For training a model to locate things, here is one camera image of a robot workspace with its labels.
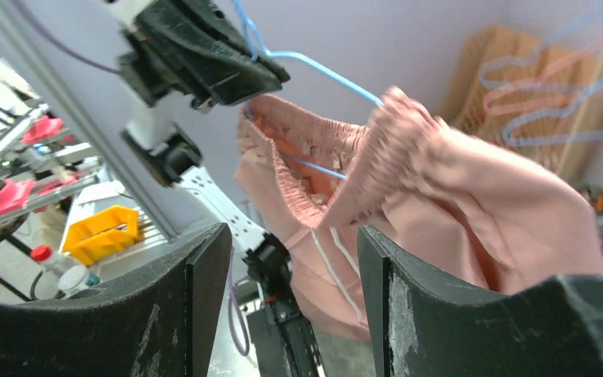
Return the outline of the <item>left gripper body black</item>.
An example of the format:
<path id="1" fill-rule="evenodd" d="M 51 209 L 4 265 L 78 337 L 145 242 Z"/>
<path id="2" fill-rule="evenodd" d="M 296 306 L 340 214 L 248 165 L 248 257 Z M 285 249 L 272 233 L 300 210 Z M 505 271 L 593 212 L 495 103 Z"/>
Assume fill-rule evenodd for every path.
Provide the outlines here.
<path id="1" fill-rule="evenodd" d="M 121 30 L 131 51 L 118 58 L 123 81 L 149 108 L 154 108 L 165 96 L 179 92 L 192 97 L 190 107 L 210 112 L 214 100 L 189 70 L 174 67 L 170 59 L 150 47 L 150 41 L 136 33 Z"/>

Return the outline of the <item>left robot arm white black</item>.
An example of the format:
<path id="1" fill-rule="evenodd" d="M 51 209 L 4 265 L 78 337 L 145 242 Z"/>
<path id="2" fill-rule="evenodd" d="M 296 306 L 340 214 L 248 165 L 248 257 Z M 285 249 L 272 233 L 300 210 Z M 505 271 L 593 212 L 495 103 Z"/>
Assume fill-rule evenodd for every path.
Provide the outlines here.
<path id="1" fill-rule="evenodd" d="M 318 376 L 322 361 L 313 329 L 292 295 L 287 249 L 252 221 L 213 182 L 192 139 L 166 106 L 172 93 L 189 95 L 196 111 L 244 104 L 279 90 L 290 78 L 258 41 L 248 16 L 234 26 L 212 1 L 107 1 L 130 52 L 119 58 L 134 96 L 133 118 L 122 138 L 163 186 L 180 184 L 199 214 L 232 233 L 226 318 L 243 356 L 257 359 L 258 376 Z"/>

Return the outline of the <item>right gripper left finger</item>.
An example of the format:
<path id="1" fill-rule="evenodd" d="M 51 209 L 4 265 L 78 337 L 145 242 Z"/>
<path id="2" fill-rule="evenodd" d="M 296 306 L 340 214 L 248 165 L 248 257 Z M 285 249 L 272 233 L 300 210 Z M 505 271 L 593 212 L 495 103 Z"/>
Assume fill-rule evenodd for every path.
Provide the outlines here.
<path id="1" fill-rule="evenodd" d="M 0 376 L 205 376 L 231 249 L 217 224 L 68 299 L 0 304 Z"/>

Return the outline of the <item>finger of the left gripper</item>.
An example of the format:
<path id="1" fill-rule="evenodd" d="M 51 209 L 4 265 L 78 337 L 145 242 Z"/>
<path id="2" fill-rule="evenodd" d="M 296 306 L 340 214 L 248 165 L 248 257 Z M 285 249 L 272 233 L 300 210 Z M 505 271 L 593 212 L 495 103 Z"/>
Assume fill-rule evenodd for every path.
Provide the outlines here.
<path id="1" fill-rule="evenodd" d="M 176 74 L 176 88 L 192 96 L 195 107 L 207 101 L 233 106 L 283 85 L 281 65 L 240 52 L 178 53 Z"/>
<path id="2" fill-rule="evenodd" d="M 194 67 L 204 59 L 221 74 L 239 73 L 273 83 L 291 79 L 285 68 L 273 60 L 253 59 L 245 38 L 212 1 L 153 1 L 135 17 L 134 23 L 141 31 L 156 31 L 194 53 Z"/>

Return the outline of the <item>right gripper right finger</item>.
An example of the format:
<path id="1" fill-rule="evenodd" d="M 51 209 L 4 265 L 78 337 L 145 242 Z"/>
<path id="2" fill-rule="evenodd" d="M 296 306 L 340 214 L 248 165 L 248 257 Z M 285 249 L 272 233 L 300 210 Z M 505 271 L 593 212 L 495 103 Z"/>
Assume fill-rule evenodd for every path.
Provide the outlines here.
<path id="1" fill-rule="evenodd" d="M 377 375 L 603 376 L 603 276 L 556 276 L 509 296 L 373 227 L 357 243 Z"/>

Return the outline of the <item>pink shorts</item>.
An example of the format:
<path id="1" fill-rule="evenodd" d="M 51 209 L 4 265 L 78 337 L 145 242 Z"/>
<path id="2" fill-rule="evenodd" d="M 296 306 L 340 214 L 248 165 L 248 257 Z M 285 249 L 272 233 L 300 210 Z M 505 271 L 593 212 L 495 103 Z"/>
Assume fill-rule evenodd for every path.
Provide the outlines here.
<path id="1" fill-rule="evenodd" d="M 364 126 L 273 95 L 240 112 L 235 178 L 291 254 L 317 330 L 370 338 L 356 231 L 512 295 L 558 274 L 603 274 L 595 213 L 538 163 L 466 135 L 389 88 Z"/>

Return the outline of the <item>light blue wire hanger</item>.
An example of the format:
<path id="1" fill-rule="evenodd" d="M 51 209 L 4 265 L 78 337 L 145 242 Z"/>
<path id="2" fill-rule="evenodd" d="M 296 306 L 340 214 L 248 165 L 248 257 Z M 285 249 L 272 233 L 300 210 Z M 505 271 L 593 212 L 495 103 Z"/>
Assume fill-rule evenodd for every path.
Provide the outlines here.
<path id="1" fill-rule="evenodd" d="M 252 19 L 247 15 L 247 12 L 244 9 L 241 1 L 232 0 L 230 2 L 232 3 L 232 7 L 235 10 L 235 12 L 239 18 L 239 21 L 241 23 L 242 34 L 247 42 L 250 52 L 251 52 L 251 60 L 253 62 L 255 62 L 259 57 L 269 57 L 272 59 L 296 60 L 298 62 L 301 62 L 301 63 L 309 66 L 313 70 L 318 71 L 322 75 L 325 75 L 328 78 L 334 80 L 335 82 L 339 83 L 341 86 L 344 86 L 345 88 L 351 90 L 352 92 L 363 97 L 364 99 L 370 101 L 376 107 L 382 106 L 383 102 L 379 97 L 375 96 L 373 93 L 369 92 L 368 90 L 364 89 L 362 86 L 359 86 L 358 84 L 354 83 L 353 81 L 347 79 L 346 77 L 338 74 L 336 71 L 333 71 L 330 68 L 328 68 L 327 66 L 319 63 L 318 61 L 306 56 L 305 54 L 302 54 L 302 53 L 299 53 L 296 51 L 286 51 L 286 50 L 271 51 L 264 43 L 264 40 L 261 36 L 261 33 L 258 30 L 256 23 L 253 22 Z M 244 104 L 243 108 L 244 108 L 245 115 L 247 116 L 247 118 L 250 120 L 255 120 L 255 117 L 253 116 L 252 111 L 250 110 L 250 106 L 249 106 L 248 102 L 246 102 Z M 333 178 L 338 178 L 342 181 L 344 181 L 346 179 L 346 176 L 344 174 L 341 174 L 341 173 L 337 172 L 336 170 L 331 170 L 329 168 L 322 167 L 321 165 L 311 163 L 311 162 L 303 160 L 297 156 L 286 153 L 285 151 L 280 150 L 280 155 L 282 157 L 287 157 L 288 159 L 291 159 L 292 161 L 295 161 L 296 163 L 299 163 L 305 167 L 309 167 L 309 168 L 319 171 L 323 174 L 327 174 Z"/>

